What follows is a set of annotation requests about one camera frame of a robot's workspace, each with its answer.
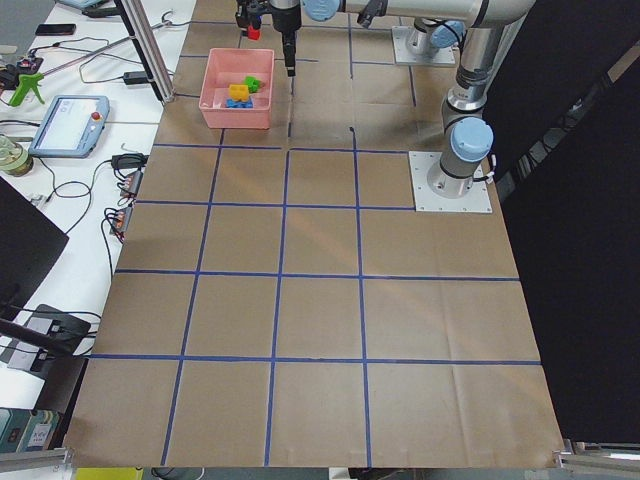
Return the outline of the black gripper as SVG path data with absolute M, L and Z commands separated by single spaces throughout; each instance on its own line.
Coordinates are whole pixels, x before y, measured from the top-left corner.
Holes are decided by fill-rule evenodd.
M 240 29 L 260 29 L 262 26 L 262 16 L 272 13 L 271 4 L 268 0 L 237 0 L 236 23 Z
M 272 0 L 274 29 L 281 33 L 284 64 L 288 77 L 296 76 L 296 32 L 301 28 L 299 0 Z

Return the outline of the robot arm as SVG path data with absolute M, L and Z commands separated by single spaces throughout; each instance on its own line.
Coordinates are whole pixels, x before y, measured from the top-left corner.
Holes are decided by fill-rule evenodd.
M 316 22 L 323 22 L 343 10 L 343 1 L 237 1 L 236 4 L 236 23 L 252 40 L 260 37 L 262 17 L 270 15 L 273 28 L 281 35 L 285 53 L 295 53 L 302 13 Z M 460 43 L 465 34 L 464 24 L 454 20 L 420 19 L 414 22 L 414 28 L 423 31 L 428 45 L 436 49 Z
M 483 111 L 501 51 L 529 1 L 249 1 L 287 92 L 278 143 L 315 159 L 437 154 L 415 186 L 460 199 L 491 181 L 494 134 Z

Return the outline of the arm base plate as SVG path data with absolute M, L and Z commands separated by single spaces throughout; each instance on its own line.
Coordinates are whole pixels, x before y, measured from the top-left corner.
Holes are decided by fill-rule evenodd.
M 440 152 L 408 153 L 415 210 L 420 213 L 491 214 L 493 208 L 485 180 L 475 176 L 456 179 L 440 165 Z
M 456 64 L 452 46 L 457 37 L 444 26 L 426 31 L 413 26 L 396 26 L 392 28 L 392 40 L 398 65 L 454 67 Z

